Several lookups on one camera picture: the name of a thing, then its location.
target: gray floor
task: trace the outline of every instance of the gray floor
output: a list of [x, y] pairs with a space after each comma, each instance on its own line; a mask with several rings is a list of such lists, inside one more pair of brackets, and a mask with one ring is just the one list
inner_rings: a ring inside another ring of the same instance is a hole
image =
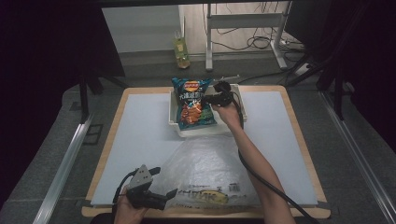
[[[271, 75], [280, 72], [271, 52], [260, 55], [217, 56], [213, 73], [205, 71], [202, 57], [191, 58], [191, 68], [187, 70], [178, 69], [172, 54], [166, 52], [140, 55], [140, 60], [134, 60], [134, 55], [121, 55], [121, 58], [126, 77], [120, 77], [120, 80], [131, 87], [171, 86], [170, 78], [175, 76], [202, 78], [239, 74], [241, 77], [233, 82], [262, 76], [248, 80], [244, 85], [268, 85], [285, 81], [282, 74]], [[318, 76], [311, 77], [296, 87], [289, 88], [288, 92], [332, 209], [331, 218], [321, 220], [320, 223], [388, 223], [315, 88], [317, 78]], [[89, 97], [92, 112], [95, 112], [89, 133], [95, 133], [102, 128], [101, 134], [87, 135], [85, 138], [49, 223], [91, 221], [89, 217], [81, 215], [81, 206], [87, 203], [84, 201], [85, 195], [122, 95], [122, 88], [105, 79], [101, 81], [105, 87], [104, 93], [90, 94]], [[350, 103], [349, 96], [345, 96], [343, 102], [343, 112], [349, 130], [378, 179], [395, 201], [395, 154]], [[59, 116], [35, 159], [4, 204], [0, 213], [0, 223], [33, 222], [73, 138], [79, 119], [79, 91], [78, 87], [74, 87], [64, 93]], [[303, 218], [297, 218], [297, 221], [307, 223]]]

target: wall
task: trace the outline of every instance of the wall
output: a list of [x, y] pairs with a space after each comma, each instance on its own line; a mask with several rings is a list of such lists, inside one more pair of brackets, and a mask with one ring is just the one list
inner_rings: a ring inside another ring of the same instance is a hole
[[173, 49], [178, 6], [103, 8], [117, 52]]

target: black curtain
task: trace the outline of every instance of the black curtain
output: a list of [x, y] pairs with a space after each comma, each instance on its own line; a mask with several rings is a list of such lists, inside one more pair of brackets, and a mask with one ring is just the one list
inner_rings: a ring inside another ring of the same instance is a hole
[[64, 92], [78, 84], [78, 74], [124, 73], [98, 6], [1, 1], [0, 27], [3, 204], [56, 120]]
[[396, 3], [371, 1], [341, 60], [353, 104], [396, 151]]

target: plastic container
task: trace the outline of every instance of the plastic container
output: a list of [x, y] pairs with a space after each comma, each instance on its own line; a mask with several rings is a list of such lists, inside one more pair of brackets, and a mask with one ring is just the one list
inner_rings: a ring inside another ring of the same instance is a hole
[[[242, 108], [242, 115], [244, 117], [244, 122], [248, 120], [248, 116], [245, 111], [244, 107], [244, 102], [241, 97], [241, 93], [239, 91], [239, 86], [237, 84], [231, 84], [231, 91], [235, 92], [238, 94], [240, 101], [241, 101], [241, 108]], [[213, 86], [209, 86], [205, 92], [205, 95], [212, 95], [216, 94], [215, 89]], [[175, 95], [175, 92], [173, 90], [170, 91], [169, 93], [170, 101], [169, 101], [169, 125], [172, 126], [175, 131], [178, 133], [180, 137], [193, 137], [193, 136], [200, 136], [200, 135], [210, 135], [210, 134], [222, 134], [222, 133], [229, 133], [230, 129], [227, 127], [227, 125], [221, 120], [219, 113], [212, 110], [213, 115], [215, 117], [215, 121], [217, 124], [214, 125], [202, 125], [198, 128], [194, 129], [188, 129], [188, 130], [183, 130], [181, 131], [180, 128], [178, 127], [177, 123], [177, 98]], [[236, 102], [238, 102], [238, 99], [236, 96], [234, 96], [234, 99]]]

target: human arm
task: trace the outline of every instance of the human arm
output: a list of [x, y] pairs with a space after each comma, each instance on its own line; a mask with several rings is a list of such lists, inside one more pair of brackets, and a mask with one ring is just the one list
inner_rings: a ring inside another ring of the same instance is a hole
[[114, 224], [139, 224], [149, 209], [146, 207], [134, 208], [125, 194], [126, 188], [124, 187], [117, 201], [117, 213], [114, 218]]
[[[221, 119], [227, 124], [242, 157], [251, 169], [277, 189], [284, 192], [275, 170], [242, 129], [235, 106], [233, 104], [223, 107], [212, 105], [212, 108], [219, 112]], [[264, 186], [256, 177], [251, 174], [248, 175], [262, 203], [264, 222], [267, 224], [295, 223], [288, 203], [271, 189]]]

